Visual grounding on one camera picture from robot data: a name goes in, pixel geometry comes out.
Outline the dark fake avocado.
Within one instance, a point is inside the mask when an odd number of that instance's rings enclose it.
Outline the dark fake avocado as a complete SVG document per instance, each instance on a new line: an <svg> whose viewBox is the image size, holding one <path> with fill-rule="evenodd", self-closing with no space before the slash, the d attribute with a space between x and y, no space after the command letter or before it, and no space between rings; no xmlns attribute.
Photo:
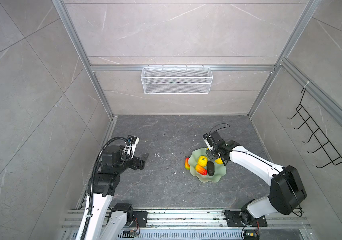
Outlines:
<svg viewBox="0 0 342 240"><path fill-rule="evenodd" d="M209 176L213 176L215 174L215 164L212 161L208 161L207 163L207 171Z"/></svg>

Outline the yellow fake lemon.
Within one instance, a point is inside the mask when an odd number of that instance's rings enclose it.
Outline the yellow fake lemon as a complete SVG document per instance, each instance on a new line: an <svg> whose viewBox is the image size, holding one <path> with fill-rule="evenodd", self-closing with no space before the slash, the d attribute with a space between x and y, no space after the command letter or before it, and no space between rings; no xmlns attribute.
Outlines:
<svg viewBox="0 0 342 240"><path fill-rule="evenodd" d="M200 156L198 158L198 165L201 167L206 167L208 163L208 158L206 156Z"/></svg>

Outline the green wavy fruit bowl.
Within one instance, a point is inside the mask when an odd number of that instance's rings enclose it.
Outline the green wavy fruit bowl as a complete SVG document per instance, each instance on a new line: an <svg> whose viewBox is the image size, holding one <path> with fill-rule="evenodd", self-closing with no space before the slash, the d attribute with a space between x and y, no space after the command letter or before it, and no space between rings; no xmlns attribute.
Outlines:
<svg viewBox="0 0 342 240"><path fill-rule="evenodd" d="M185 168L202 183L217 183L226 175L227 169L221 159L210 160L207 150L200 148L193 151L191 156L185 159Z"/></svg>

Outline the red yellow fake mango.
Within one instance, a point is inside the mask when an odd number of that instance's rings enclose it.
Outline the red yellow fake mango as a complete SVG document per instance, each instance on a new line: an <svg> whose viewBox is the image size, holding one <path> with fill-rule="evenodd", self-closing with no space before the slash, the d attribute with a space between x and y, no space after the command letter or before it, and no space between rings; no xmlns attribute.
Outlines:
<svg viewBox="0 0 342 240"><path fill-rule="evenodd" d="M200 174L202 176L206 176L208 174L208 171L200 165L196 165L195 170L198 174Z"/></svg>

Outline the yellow fake banana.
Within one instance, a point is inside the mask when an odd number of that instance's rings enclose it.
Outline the yellow fake banana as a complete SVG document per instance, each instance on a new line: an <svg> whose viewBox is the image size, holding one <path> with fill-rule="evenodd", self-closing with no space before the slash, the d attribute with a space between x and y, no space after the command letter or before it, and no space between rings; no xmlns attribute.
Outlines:
<svg viewBox="0 0 342 240"><path fill-rule="evenodd" d="M217 160L215 160L215 162L219 165L223 164L223 160L221 158L218 158Z"/></svg>

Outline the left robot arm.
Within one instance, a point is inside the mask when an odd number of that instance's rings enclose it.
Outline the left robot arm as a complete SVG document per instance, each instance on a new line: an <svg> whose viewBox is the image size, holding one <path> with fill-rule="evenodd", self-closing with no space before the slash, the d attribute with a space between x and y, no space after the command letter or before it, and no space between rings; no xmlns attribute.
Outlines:
<svg viewBox="0 0 342 240"><path fill-rule="evenodd" d="M148 153L128 157L123 146L109 146L101 152L96 172L89 181L86 209L77 240L116 240L122 228L134 222L131 204L117 203L109 213L107 211L120 175L127 169L143 170L148 157Z"/></svg>

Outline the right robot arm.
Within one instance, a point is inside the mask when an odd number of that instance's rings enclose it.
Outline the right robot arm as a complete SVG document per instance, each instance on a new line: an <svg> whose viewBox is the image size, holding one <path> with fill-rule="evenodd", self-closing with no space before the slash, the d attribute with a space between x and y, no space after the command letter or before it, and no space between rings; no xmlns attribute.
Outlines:
<svg viewBox="0 0 342 240"><path fill-rule="evenodd" d="M241 208L242 224L253 224L257 219L273 213L290 215L306 199L307 193L300 174L291 165L286 167L269 162L235 141L225 141L218 132L204 134L210 160L221 159L238 164L267 183L270 192L267 196L251 200Z"/></svg>

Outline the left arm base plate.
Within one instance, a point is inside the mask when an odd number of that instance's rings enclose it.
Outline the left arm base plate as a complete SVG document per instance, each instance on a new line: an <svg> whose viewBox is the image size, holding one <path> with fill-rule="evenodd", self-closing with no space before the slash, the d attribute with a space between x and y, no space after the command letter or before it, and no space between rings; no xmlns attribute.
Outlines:
<svg viewBox="0 0 342 240"><path fill-rule="evenodd" d="M126 228L145 228L148 221L148 212L146 211L134 211L132 213L124 214L127 216Z"/></svg>

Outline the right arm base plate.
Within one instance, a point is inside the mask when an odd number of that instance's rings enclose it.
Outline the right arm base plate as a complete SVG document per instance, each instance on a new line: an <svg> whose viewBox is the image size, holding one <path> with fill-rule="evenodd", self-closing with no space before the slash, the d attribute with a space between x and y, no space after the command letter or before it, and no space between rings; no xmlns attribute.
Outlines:
<svg viewBox="0 0 342 240"><path fill-rule="evenodd" d="M267 227L267 221L264 216L255 219L247 212L242 211L224 211L228 227Z"/></svg>

